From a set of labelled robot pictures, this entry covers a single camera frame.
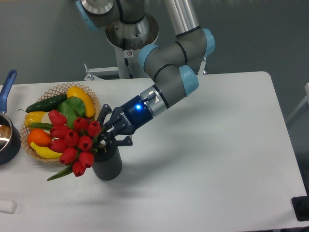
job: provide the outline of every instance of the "woven basket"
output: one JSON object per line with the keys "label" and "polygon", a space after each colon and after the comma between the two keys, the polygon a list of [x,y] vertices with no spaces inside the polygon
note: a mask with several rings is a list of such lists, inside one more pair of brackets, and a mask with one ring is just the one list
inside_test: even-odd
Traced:
{"label": "woven basket", "polygon": [[[95,119],[96,119],[98,117],[99,113],[100,113],[99,100],[98,100],[95,92],[93,92],[89,87],[85,87],[84,85],[67,83],[67,84],[55,86],[53,88],[50,88],[47,92],[45,92],[45,94],[42,95],[41,98],[38,99],[38,102],[42,101],[44,99],[56,96],[56,95],[66,93],[67,90],[71,86],[77,86],[79,88],[82,88],[89,95],[89,97],[91,98],[91,100],[92,100],[92,102],[95,106]],[[20,131],[21,146],[25,149],[26,153],[28,155],[30,155],[31,157],[33,157],[34,159],[42,161],[42,162],[59,162],[59,159],[45,159],[45,158],[39,156],[36,153],[36,151],[34,149],[32,149],[32,147],[27,143],[27,137],[28,137],[30,131],[31,130],[29,128],[27,128],[24,124],[22,125],[22,129]]]}

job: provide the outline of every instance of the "blue pot handle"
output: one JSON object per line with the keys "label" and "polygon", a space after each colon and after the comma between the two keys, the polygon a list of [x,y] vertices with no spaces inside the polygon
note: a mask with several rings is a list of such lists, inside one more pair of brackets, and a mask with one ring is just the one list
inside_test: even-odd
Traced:
{"label": "blue pot handle", "polygon": [[0,112],[6,113],[6,103],[8,95],[16,78],[16,75],[17,75],[16,70],[10,70],[8,76],[5,79],[4,85],[0,92]]}

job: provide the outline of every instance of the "pot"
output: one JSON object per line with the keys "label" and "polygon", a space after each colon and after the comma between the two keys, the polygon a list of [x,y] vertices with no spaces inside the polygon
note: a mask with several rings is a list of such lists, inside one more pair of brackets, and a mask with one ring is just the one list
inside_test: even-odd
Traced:
{"label": "pot", "polygon": [[19,131],[6,116],[7,98],[16,78],[16,70],[11,70],[0,92],[0,165],[7,163],[18,153],[21,145]]}

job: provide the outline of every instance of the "red tulip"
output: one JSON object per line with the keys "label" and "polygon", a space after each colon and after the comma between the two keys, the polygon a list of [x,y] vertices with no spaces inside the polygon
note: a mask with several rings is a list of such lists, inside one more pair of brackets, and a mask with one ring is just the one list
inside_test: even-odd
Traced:
{"label": "red tulip", "polygon": [[86,171],[86,168],[81,165],[81,163],[77,160],[72,165],[73,173],[76,177],[83,175]]}
{"label": "red tulip", "polygon": [[95,137],[101,132],[101,125],[98,121],[92,121],[87,127],[87,133],[91,137]]}
{"label": "red tulip", "polygon": [[64,150],[68,148],[66,144],[64,143],[64,139],[55,139],[48,145],[48,147],[52,151],[59,152],[59,153],[64,152]]}
{"label": "red tulip", "polygon": [[83,167],[90,168],[94,161],[94,156],[90,151],[82,151],[78,157],[79,162]]}
{"label": "red tulip", "polygon": [[76,130],[78,133],[83,130],[86,131],[88,127],[88,121],[83,117],[78,117],[73,122],[74,130]]}
{"label": "red tulip", "polygon": [[53,126],[62,126],[67,123],[67,118],[57,110],[48,112],[48,116]]}
{"label": "red tulip", "polygon": [[73,147],[78,144],[79,135],[75,130],[68,130],[66,136],[64,137],[64,143],[68,147]]}
{"label": "red tulip", "polygon": [[58,125],[53,126],[53,128],[49,131],[51,136],[59,139],[64,139],[67,132],[70,130],[70,128],[66,125]]}
{"label": "red tulip", "polygon": [[68,165],[76,160],[77,150],[74,147],[69,147],[65,149],[59,158],[60,163]]}
{"label": "red tulip", "polygon": [[92,147],[92,140],[88,135],[83,135],[82,137],[80,137],[77,146],[82,151],[87,151]]}

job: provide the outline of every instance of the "fake flower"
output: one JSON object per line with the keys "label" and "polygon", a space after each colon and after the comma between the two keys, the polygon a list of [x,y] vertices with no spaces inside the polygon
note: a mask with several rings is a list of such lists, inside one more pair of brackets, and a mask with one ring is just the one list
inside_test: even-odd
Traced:
{"label": "fake flower", "polygon": [[48,148],[52,151],[62,153],[68,146],[65,144],[64,139],[55,139],[48,145]]}
{"label": "fake flower", "polygon": [[97,152],[98,136],[102,132],[102,127],[98,121],[87,120],[83,117],[78,117],[73,122],[73,129],[66,125],[60,125],[64,120],[63,115],[56,111],[51,113],[56,122],[50,130],[50,133],[55,139],[49,144],[52,151],[61,152],[59,158],[60,163],[67,167],[59,173],[53,175],[48,180],[57,179],[74,173],[76,177],[82,176],[87,168],[92,167],[94,155]]}
{"label": "fake flower", "polygon": [[74,147],[69,147],[62,153],[62,155],[59,158],[59,161],[60,163],[68,165],[77,159],[76,155],[77,155],[77,149]]}
{"label": "fake flower", "polygon": [[48,117],[52,122],[53,126],[62,126],[67,123],[67,118],[57,110],[52,110],[48,112]]}
{"label": "fake flower", "polygon": [[76,177],[83,175],[86,171],[86,168],[81,165],[81,163],[77,160],[72,165],[73,173]]}
{"label": "fake flower", "polygon": [[78,161],[85,168],[90,168],[94,162],[94,156],[89,151],[82,151],[78,157]]}
{"label": "fake flower", "polygon": [[59,139],[64,139],[70,128],[66,125],[53,126],[49,131],[51,136]]}
{"label": "fake flower", "polygon": [[79,134],[75,130],[69,130],[67,131],[65,137],[64,137],[64,143],[68,147],[76,146],[80,141]]}
{"label": "fake flower", "polygon": [[87,133],[91,137],[95,137],[101,132],[101,125],[98,121],[92,121],[87,127]]}
{"label": "fake flower", "polygon": [[86,131],[88,127],[88,121],[83,117],[78,117],[73,122],[74,130],[79,133],[81,130]]}

